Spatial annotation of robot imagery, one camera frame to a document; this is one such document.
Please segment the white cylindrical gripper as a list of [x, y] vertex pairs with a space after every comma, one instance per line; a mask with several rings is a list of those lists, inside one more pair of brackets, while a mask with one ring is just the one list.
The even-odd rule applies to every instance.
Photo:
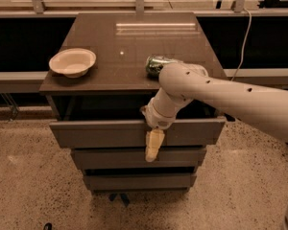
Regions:
[[140, 108], [140, 111], [144, 115], [147, 125], [153, 128], [146, 134], [145, 149], [145, 160], [153, 162], [156, 160], [165, 137], [163, 130], [168, 129], [174, 123], [178, 110], [172, 103], [151, 99], [147, 105]]

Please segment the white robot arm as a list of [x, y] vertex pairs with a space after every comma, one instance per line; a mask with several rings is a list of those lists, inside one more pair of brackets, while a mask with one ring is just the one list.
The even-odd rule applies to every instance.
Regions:
[[288, 145], [288, 90], [220, 80], [198, 64], [171, 62], [158, 74], [159, 89], [141, 108], [147, 125], [145, 159], [152, 162], [164, 131], [179, 111], [197, 100], [267, 133]]

